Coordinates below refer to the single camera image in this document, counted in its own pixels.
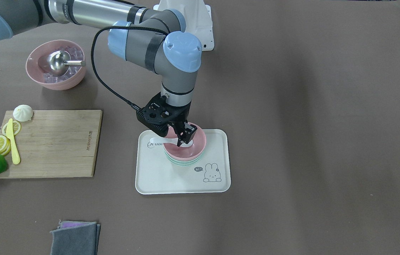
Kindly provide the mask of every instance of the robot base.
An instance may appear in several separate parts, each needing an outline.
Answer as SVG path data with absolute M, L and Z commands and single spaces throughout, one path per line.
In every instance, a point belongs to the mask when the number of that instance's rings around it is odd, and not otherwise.
M 213 20 L 211 6 L 203 0 L 161 0 L 155 10 L 177 9 L 186 19 L 186 32 L 195 35 L 203 45 L 202 50 L 214 49 Z
M 220 129 L 204 129 L 206 147 L 190 166 L 179 166 L 166 156 L 157 135 L 142 132 L 137 149 L 136 189 L 144 195 L 224 192 L 231 185 L 227 135 Z

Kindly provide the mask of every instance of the pink bowl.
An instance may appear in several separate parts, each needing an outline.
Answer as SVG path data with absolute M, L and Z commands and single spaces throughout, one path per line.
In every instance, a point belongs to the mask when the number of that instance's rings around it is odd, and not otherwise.
M 57 83 L 44 82 L 44 72 L 38 66 L 38 59 L 41 56 L 48 55 L 54 52 L 62 46 L 76 47 L 79 50 L 82 50 L 82 48 L 80 48 L 80 46 L 77 45 L 75 42 L 71 42 L 68 40 L 54 40 L 38 46 L 35 50 L 32 51 L 32 53 L 30 53 L 29 57 L 27 58 L 27 62 L 25 63 L 25 70 L 27 71 L 27 75 L 30 77 L 30 79 L 43 87 L 53 90 L 70 89 L 80 83 L 87 71 L 87 68 L 84 66 L 82 66 L 76 74 L 64 81 L 60 81 Z
M 169 132 L 166 138 L 176 138 L 176 134 L 171 126 L 169 127 Z M 206 135 L 205 132 L 203 132 L 203 129 L 199 126 L 197 126 L 197 131 L 192 140 L 193 144 L 190 147 L 177 147 L 175 144 L 165 143 L 164 149 L 170 157 L 176 160 L 190 161 L 200 156 L 206 147 Z

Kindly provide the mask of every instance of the gray cloth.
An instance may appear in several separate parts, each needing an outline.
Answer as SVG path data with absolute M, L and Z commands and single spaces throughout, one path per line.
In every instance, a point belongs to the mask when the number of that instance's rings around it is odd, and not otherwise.
M 63 221 L 51 231 L 51 255 L 96 255 L 100 224 L 96 222 Z

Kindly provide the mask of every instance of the robot cable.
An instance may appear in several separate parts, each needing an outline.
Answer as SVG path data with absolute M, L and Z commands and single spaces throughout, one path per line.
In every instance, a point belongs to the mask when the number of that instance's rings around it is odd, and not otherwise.
M 116 95 L 117 97 L 119 97 L 121 100 L 123 100 L 124 102 L 126 102 L 128 105 L 130 105 L 134 110 L 139 111 L 141 108 L 139 106 L 137 106 L 135 103 L 127 100 L 126 98 L 124 98 L 122 95 L 118 94 L 117 92 L 115 92 L 113 89 L 111 89 L 111 87 L 109 87 L 98 75 L 98 72 L 96 71 L 96 66 L 95 66 L 95 45 L 96 45 L 96 40 L 98 39 L 99 34 L 101 34 L 102 32 L 109 30 L 109 29 L 127 29 L 127 30 L 144 30 L 144 31 L 153 31 L 155 33 L 160 33 L 160 34 L 164 34 L 164 35 L 168 35 L 168 33 L 164 30 L 160 30 L 160 29 L 155 29 L 155 28 L 149 28 L 149 27 L 125 27 L 125 26 L 109 26 L 109 27 L 105 27 L 100 29 L 96 34 L 95 37 L 93 39 L 93 43 L 91 45 L 91 67 L 93 68 L 93 72 L 95 73 L 96 78 L 98 79 L 98 81 L 104 85 L 104 87 L 106 87 L 106 89 L 108 89 L 110 92 L 112 92 L 114 95 Z

